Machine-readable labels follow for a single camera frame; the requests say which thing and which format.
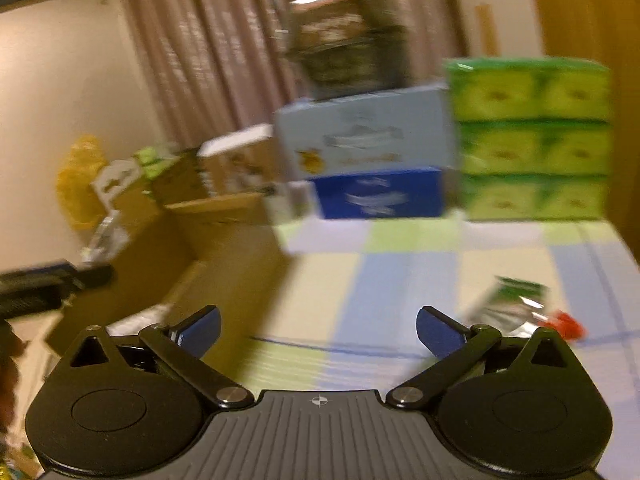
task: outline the hand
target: hand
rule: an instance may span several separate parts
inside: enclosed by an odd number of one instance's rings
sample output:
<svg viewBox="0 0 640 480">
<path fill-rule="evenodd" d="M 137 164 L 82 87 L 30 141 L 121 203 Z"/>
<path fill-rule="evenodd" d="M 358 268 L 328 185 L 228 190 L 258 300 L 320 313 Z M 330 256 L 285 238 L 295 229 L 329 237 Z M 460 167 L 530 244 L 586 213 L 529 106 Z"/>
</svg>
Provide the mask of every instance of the hand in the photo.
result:
<svg viewBox="0 0 640 480">
<path fill-rule="evenodd" d="M 22 355 L 24 343 L 13 332 L 3 332 L 0 350 L 7 357 L 0 362 L 0 425 L 8 428 L 15 416 L 14 388 L 19 378 L 18 367 L 11 357 Z"/>
</svg>

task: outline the yellow plastic bag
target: yellow plastic bag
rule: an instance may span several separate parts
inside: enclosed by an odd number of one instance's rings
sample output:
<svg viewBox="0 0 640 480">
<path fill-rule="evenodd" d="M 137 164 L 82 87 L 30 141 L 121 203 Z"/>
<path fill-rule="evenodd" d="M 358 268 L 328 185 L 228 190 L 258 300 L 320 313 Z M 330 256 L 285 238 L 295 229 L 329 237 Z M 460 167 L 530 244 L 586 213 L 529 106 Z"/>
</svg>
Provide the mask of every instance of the yellow plastic bag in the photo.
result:
<svg viewBox="0 0 640 480">
<path fill-rule="evenodd" d="M 69 225 L 76 230 L 93 229 L 106 216 L 91 183 L 108 164 L 97 137 L 81 136 L 58 172 L 56 194 Z"/>
</svg>

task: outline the gray ribbed plate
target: gray ribbed plate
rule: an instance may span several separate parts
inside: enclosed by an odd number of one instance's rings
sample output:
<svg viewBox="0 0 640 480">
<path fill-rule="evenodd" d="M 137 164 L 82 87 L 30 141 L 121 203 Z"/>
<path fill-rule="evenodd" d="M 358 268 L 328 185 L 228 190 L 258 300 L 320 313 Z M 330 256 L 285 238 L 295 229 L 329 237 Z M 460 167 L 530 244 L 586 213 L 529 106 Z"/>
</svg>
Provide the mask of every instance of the gray ribbed plate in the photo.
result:
<svg viewBox="0 0 640 480">
<path fill-rule="evenodd" d="M 487 480 L 453 457 L 425 418 L 374 391 L 267 391 L 220 413 L 201 439 L 143 480 Z M 65 479 L 57 473 L 46 480 Z"/>
</svg>

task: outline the wooden door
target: wooden door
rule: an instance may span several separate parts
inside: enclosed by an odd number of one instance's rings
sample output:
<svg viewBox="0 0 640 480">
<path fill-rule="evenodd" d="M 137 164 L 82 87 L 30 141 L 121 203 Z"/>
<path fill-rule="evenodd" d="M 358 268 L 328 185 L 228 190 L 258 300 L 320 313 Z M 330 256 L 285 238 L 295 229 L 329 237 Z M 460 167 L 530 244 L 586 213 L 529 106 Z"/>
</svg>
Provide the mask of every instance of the wooden door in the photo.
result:
<svg viewBox="0 0 640 480">
<path fill-rule="evenodd" d="M 612 69 L 615 108 L 609 219 L 640 261 L 640 0 L 536 0 L 550 56 Z"/>
</svg>

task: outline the blue box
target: blue box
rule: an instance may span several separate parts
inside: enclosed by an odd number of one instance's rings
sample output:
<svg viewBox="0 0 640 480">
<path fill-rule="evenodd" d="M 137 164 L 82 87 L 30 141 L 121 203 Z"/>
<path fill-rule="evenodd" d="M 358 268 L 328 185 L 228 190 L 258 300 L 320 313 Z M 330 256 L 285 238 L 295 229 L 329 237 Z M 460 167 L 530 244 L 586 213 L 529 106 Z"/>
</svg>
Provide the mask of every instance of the blue box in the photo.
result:
<svg viewBox="0 0 640 480">
<path fill-rule="evenodd" d="M 441 216 L 442 172 L 437 168 L 380 171 L 312 179 L 322 214 L 336 218 Z"/>
<path fill-rule="evenodd" d="M 425 166 L 453 168 L 456 134 L 439 84 L 331 101 L 299 100 L 276 112 L 295 178 Z"/>
</svg>

